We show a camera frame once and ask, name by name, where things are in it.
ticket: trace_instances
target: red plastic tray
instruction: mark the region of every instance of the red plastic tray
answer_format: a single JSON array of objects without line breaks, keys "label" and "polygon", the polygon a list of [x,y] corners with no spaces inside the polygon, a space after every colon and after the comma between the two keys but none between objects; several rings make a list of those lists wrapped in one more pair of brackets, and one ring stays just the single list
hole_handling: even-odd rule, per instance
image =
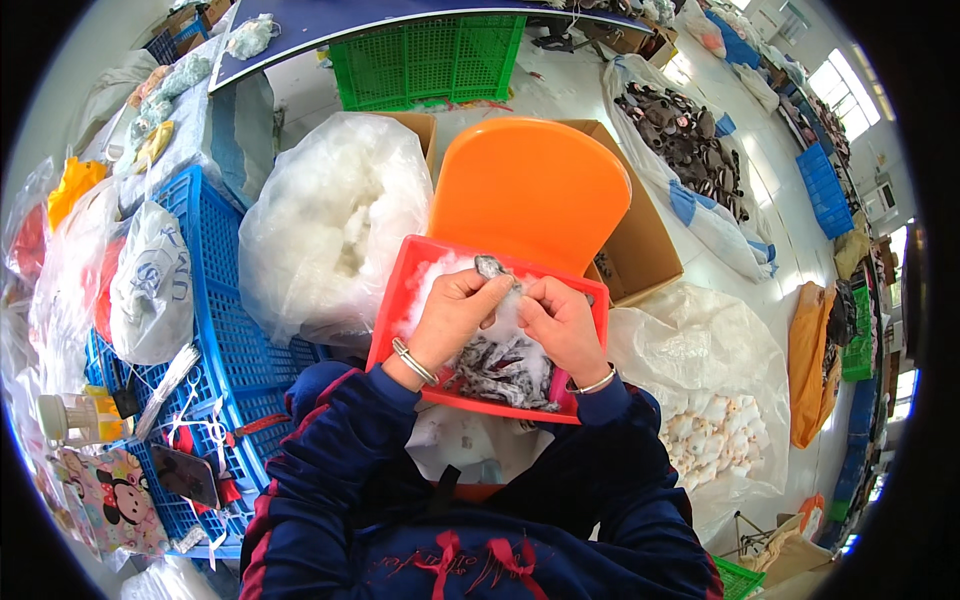
[{"label": "red plastic tray", "polygon": [[[420,235],[408,235],[403,240],[400,253],[396,258],[394,271],[390,274],[390,281],[387,283],[387,291],[383,303],[380,305],[380,312],[376,317],[370,355],[367,360],[367,371],[376,363],[386,360],[394,351],[393,339],[398,335],[397,326],[406,318],[410,303],[420,288],[420,282],[413,280],[418,271],[418,266],[424,261],[436,262],[451,250],[461,256],[488,253],[476,248],[451,244]],[[513,271],[518,277],[527,275],[536,277],[553,276],[577,291],[592,294],[594,297],[593,307],[591,308],[593,323],[596,325],[600,347],[604,350],[607,349],[607,307],[610,302],[610,292],[606,285],[583,277],[570,276],[512,256],[504,254],[494,254],[494,256],[503,263],[504,267]],[[560,404],[560,411],[556,413],[513,408],[495,400],[468,398],[448,392],[443,389],[443,384],[452,375],[453,371],[448,368],[444,368],[437,373],[440,384],[435,387],[424,387],[423,398],[431,402],[500,417],[580,424],[580,420],[577,419],[577,400],[564,390],[567,375],[561,369],[554,370],[550,387],[550,399]]]}]

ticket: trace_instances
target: jacket sleeve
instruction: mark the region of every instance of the jacket sleeve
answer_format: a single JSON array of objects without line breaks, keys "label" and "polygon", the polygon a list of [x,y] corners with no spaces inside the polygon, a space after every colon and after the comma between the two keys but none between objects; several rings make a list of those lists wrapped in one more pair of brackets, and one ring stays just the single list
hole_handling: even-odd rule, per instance
[{"label": "jacket sleeve", "polygon": [[379,365],[340,371],[267,462],[272,481],[244,538],[244,600],[327,597],[353,584],[345,517],[373,471],[403,451],[420,394]]},{"label": "jacket sleeve", "polygon": [[677,485],[666,448],[658,439],[660,405],[647,392],[614,382],[595,395],[580,396],[580,418],[625,434],[624,485],[607,490],[600,516],[601,545],[630,550],[622,564],[686,597],[723,597],[716,566],[693,533],[686,491]]}]

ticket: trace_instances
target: pile of plush toys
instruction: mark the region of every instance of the pile of plush toys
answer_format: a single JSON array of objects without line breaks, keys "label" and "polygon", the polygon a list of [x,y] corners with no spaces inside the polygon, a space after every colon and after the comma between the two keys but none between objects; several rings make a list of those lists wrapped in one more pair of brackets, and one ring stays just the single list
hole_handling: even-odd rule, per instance
[{"label": "pile of plush toys", "polygon": [[661,410],[659,438],[687,492],[763,465],[770,437],[753,396],[694,393]]},{"label": "pile of plush toys", "polygon": [[725,206],[738,223],[750,218],[740,202],[740,156],[720,143],[707,107],[697,108],[669,87],[658,92],[637,83],[614,101],[683,185]]}]

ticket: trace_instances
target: green plastic crate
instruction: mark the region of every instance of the green plastic crate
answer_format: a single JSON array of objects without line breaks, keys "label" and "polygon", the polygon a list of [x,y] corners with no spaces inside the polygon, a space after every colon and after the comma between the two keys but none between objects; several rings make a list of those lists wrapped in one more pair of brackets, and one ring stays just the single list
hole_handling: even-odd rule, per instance
[{"label": "green plastic crate", "polygon": [[833,500],[830,502],[830,508],[827,511],[827,520],[842,523],[847,520],[847,514],[850,512],[850,500]]},{"label": "green plastic crate", "polygon": [[468,16],[394,27],[330,46],[344,110],[507,100],[524,16]]},{"label": "green plastic crate", "polygon": [[844,381],[861,381],[874,376],[874,336],[871,333],[870,290],[853,290],[856,303],[856,328],[860,335],[840,352],[841,373]]},{"label": "green plastic crate", "polygon": [[717,565],[720,581],[723,582],[724,600],[743,600],[767,577],[766,573],[754,572],[717,556],[713,557],[713,563]]}]

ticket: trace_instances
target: plastic bottle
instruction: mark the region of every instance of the plastic bottle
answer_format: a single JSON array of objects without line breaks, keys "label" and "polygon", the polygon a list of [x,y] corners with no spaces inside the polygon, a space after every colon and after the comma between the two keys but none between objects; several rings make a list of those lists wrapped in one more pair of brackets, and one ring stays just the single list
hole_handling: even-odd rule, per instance
[{"label": "plastic bottle", "polygon": [[83,447],[132,435],[130,420],[120,418],[110,396],[41,395],[36,399],[36,410],[40,430],[51,442]]}]

